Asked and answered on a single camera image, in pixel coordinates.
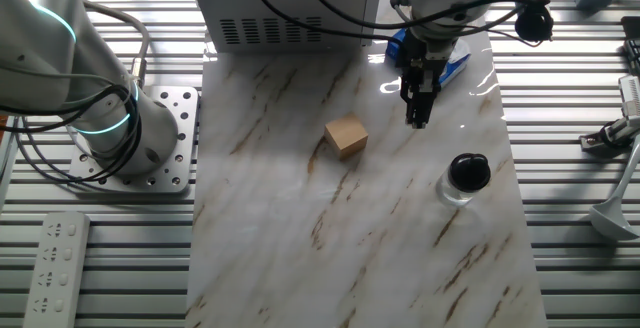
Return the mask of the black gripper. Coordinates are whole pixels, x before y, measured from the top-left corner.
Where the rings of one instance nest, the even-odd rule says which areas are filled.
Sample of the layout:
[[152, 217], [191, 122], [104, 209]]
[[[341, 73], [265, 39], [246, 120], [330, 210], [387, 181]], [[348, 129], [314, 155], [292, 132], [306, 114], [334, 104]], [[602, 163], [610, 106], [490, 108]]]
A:
[[417, 37], [412, 30], [405, 31], [398, 56], [402, 69], [401, 98], [406, 103], [406, 123], [414, 121], [414, 95], [418, 92], [417, 128], [424, 129], [429, 122], [436, 93], [441, 91], [440, 76], [444, 71], [457, 39], [431, 39]]

